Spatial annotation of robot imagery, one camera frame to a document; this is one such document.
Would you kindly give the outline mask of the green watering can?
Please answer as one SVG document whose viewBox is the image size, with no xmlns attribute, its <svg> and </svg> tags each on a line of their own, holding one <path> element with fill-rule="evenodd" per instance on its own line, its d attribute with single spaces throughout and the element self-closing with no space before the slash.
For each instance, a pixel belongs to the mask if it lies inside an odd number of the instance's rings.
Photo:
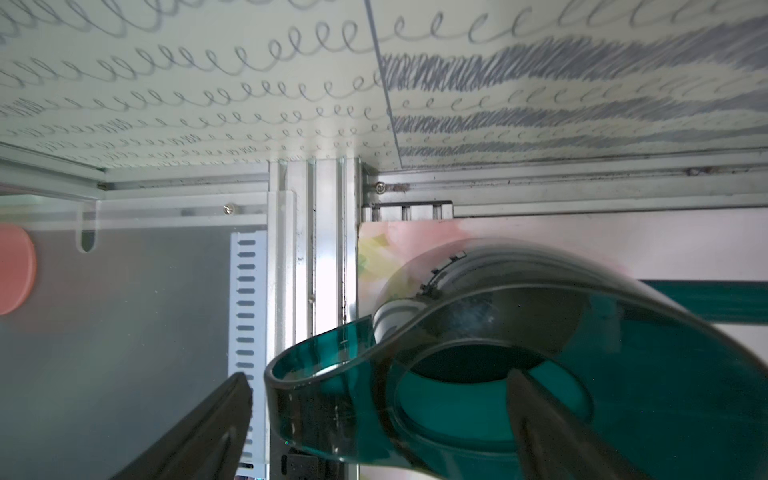
<svg viewBox="0 0 768 480">
<path fill-rule="evenodd" d="M 763 479 L 767 368 L 648 285 L 525 242 L 390 274 L 370 315 L 278 355 L 270 423 L 330 460 L 441 479 Z"/>
</svg>

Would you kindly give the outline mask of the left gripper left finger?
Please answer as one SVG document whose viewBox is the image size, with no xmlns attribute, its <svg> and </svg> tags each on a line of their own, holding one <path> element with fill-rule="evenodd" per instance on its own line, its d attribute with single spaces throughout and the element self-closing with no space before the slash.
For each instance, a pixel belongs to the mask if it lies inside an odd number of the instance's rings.
<svg viewBox="0 0 768 480">
<path fill-rule="evenodd" d="M 252 415 L 252 390 L 231 375 L 116 479 L 234 479 Z"/>
</svg>

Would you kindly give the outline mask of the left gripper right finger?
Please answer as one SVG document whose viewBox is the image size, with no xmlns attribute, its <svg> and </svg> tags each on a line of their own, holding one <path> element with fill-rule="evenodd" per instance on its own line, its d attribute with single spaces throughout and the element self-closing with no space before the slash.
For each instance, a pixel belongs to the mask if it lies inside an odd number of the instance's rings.
<svg viewBox="0 0 768 480">
<path fill-rule="evenodd" d="M 506 409 L 526 479 L 650 477 L 526 372 L 509 372 Z"/>
</svg>

